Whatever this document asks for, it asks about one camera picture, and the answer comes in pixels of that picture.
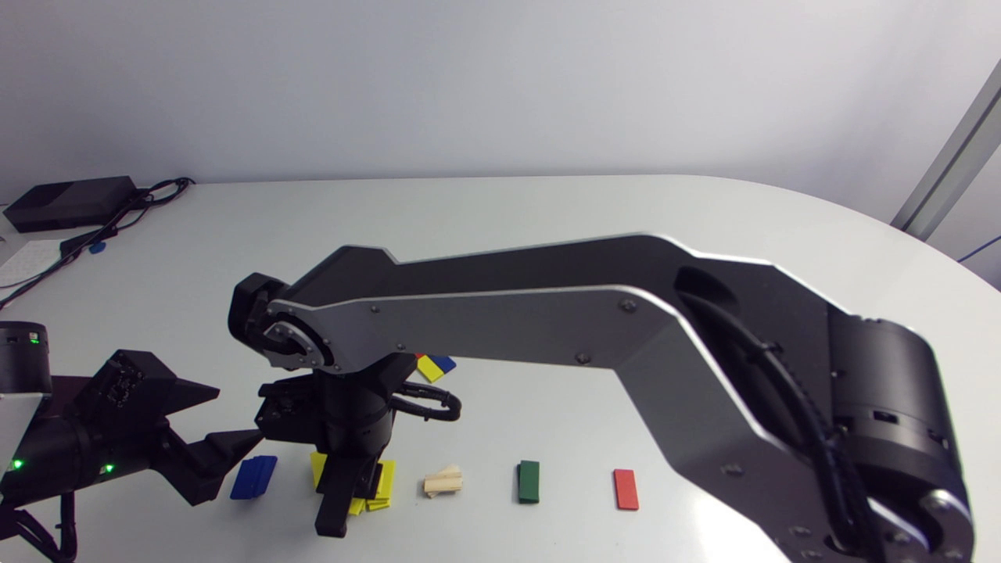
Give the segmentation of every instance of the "white table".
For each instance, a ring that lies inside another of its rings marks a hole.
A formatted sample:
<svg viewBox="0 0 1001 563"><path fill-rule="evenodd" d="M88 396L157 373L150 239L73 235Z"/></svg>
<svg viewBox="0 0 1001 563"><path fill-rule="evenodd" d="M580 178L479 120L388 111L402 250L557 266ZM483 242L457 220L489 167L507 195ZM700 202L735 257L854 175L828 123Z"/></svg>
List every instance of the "white table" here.
<svg viewBox="0 0 1001 563"><path fill-rule="evenodd" d="M530 177L197 185L0 313L48 326L55 374L90 376L118 348L153 351L179 377L222 390L171 417L187 439L252 428L257 388L286 377L226 331L233 286L286 282L346 243L400 260L633 231L766 258L848 311L912 327L938 356L978 526L980 561L1001 552L1001 295L934 248L862 214L750 182L694 176ZM457 423L397 419L393 505L312 522L309 447L278 456L267 493L189 508L143 472L81 491L82 563L145 561L784 561L768 537L663 461L611 372L458 359L439 385ZM514 500L515 465L542 462L542 503ZM458 464L465 488L424 498L425 473ZM637 472L642 508L615 508L611 472ZM32 510L56 522L56 502ZM0 561L41 561L20 540Z"/></svg>

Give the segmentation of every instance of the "cable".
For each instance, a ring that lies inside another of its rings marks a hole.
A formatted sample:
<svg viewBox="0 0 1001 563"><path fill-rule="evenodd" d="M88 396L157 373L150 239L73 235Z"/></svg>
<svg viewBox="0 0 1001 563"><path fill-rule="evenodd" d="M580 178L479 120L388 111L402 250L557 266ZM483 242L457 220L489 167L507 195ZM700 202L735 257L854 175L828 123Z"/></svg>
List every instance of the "cable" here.
<svg viewBox="0 0 1001 563"><path fill-rule="evenodd" d="M422 417L425 421L427 419L434 419L436 421L457 421L459 412L462 409L462 402L458 400L458 397L455 397L447 391L431 387L429 385L403 382L402 385L399 386L399 389L397 389L394 393L405 395L407 397L415 397L417 399L433 399L435 401L440 401L441 406L444 407L444 409L431 409L429 407L422 407L416 403L411 403L405 399L400 399L399 397L389 397L389 408L395 409L401 413L406 413L407 415Z"/></svg>
<svg viewBox="0 0 1001 563"><path fill-rule="evenodd" d="M764 343L739 319L716 304L680 293L693 312L721 329L765 373L805 438L805 449L813 463L831 530L848 551L864 555L872 563L885 563L886 555L865 490L854 466L848 461L841 435L825 423L820 410L800 381L782 362L778 345Z"/></svg>
<svg viewBox="0 0 1001 563"><path fill-rule="evenodd" d="M149 211L149 209L156 206L165 205L173 201L174 199L179 197L182 193L184 193L184 191L188 188L188 186L193 183L197 182L195 182L193 179L187 176L181 176L178 178L157 182L153 186L146 189L137 189L135 192L135 197L133 197L130 201L128 201L125 205L123 205L122 208L117 213L115 213L115 215L108 222L106 222L103 226L101 226L97 230L94 230L91 233L91 236L87 236L83 242L78 244L72 250L64 252L62 257L56 260L56 262L50 265L48 268L41 271L40 273L36 273L35 275L32 275L31 277L28 277L26 279L22 279L16 284L0 287L0 290L17 288L17 290L14 291L11 295L0 300L0 310L3 310L8 305L10 305L11 302L31 291L32 288L40 284L46 277L52 275L62 267L73 262L80 255L80 252L82 252L83 249L86 248L87 246L99 242L100 240L107 238L108 236L112 236L123 228L128 228L134 225L135 223L139 222L143 216L145 216L146 212ZM176 186L173 192L163 197L159 198L155 197L154 192L170 185ZM138 216L136 216L136 218L126 223L125 225L122 225L120 227L118 226L118 221L122 220L122 218L126 214L128 214L131 211L140 209L141 212L139 213Z"/></svg>
<svg viewBox="0 0 1001 563"><path fill-rule="evenodd" d="M958 261L958 262L961 262L961 261L965 260L966 258L969 258L969 257L973 257L973 255L974 255L974 254L976 254L976 253L977 253L977 252L979 252L980 250L983 250L983 249L984 249L984 248L986 248L987 246L990 246L991 244L993 244L993 243L997 242L998 240L1001 240L1001 235L998 235L998 236L995 236L994 238L991 238L991 239L990 239L990 240L988 240L987 242L984 242L983 244L981 244L981 245L977 246L977 249L976 249L976 250L973 250L973 251L972 251L972 252L970 252L969 254L966 254L965 256L963 256L963 257L959 258L959 259L958 259L958 260L956 260L956 261Z"/></svg>
<svg viewBox="0 0 1001 563"><path fill-rule="evenodd" d="M76 560L76 501L72 492L59 498L59 529L61 530L61 546L56 545L44 526L26 510L14 511L17 534L31 547L38 550L52 563L73 563Z"/></svg>

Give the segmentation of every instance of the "yellow block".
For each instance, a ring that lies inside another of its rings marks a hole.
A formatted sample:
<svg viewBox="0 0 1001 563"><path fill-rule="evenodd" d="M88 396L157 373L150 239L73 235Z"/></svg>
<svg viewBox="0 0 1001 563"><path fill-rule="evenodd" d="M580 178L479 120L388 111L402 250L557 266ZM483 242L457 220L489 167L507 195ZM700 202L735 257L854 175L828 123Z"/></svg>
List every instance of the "yellow block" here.
<svg viewBox="0 0 1001 563"><path fill-rule="evenodd" d="M351 499L351 506L347 513L353 516L361 514L365 508L368 510L381 510L389 508L389 500L392 497L392 479L396 475L396 462L393 460L382 460L378 462L382 466L382 473L378 477L378 485L375 487L375 499ZM326 454L319 452L309 453L309 464L313 470L313 490L319 487L319 478L323 475L323 466L326 464Z"/></svg>
<svg viewBox="0 0 1001 563"><path fill-rule="evenodd" d="M379 475L378 486L375 488L375 500L388 500L392 497L392 479L396 476L396 462L382 460L378 463L382 466L382 474Z"/></svg>
<svg viewBox="0 0 1001 563"><path fill-rule="evenodd" d="M309 464L313 467L313 491L315 491L316 487L319 487L319 478L323 475L323 466L326 465L326 454L310 452Z"/></svg>
<svg viewBox="0 0 1001 563"><path fill-rule="evenodd" d="M361 511L365 509L365 499L351 499L351 506L347 508L347 513L351 516L357 516L361 514Z"/></svg>
<svg viewBox="0 0 1001 563"><path fill-rule="evenodd" d="M371 512L373 510L382 510L383 508L389 508L390 506L391 503L389 499L386 499L384 501L379 501L379 500L368 501L368 512Z"/></svg>
<svg viewBox="0 0 1001 563"><path fill-rule="evenodd" d="M438 381L444 375L441 368L438 368L437 364L432 362L430 357L427 356L421 356L417 359L417 371L431 383Z"/></svg>

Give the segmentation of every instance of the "green block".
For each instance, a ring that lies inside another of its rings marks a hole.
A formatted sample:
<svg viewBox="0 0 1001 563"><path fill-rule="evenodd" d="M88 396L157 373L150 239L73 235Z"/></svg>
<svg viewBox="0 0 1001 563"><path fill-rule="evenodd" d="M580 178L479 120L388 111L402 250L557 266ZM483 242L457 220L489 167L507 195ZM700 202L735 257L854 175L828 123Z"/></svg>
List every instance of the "green block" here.
<svg viewBox="0 0 1001 563"><path fill-rule="evenodd" d="M539 502L539 462L522 460L518 466L518 502Z"/></svg>

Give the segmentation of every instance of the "paper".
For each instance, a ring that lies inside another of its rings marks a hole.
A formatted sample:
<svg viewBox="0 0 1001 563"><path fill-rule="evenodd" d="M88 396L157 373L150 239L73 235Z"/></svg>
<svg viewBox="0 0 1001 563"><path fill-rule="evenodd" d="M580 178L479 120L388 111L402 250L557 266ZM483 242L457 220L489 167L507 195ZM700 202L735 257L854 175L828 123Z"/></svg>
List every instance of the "paper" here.
<svg viewBox="0 0 1001 563"><path fill-rule="evenodd" d="M0 265L0 286L10 286L48 269L59 260L61 239L28 240L9 260ZM17 288L0 290L0 299L17 291Z"/></svg>

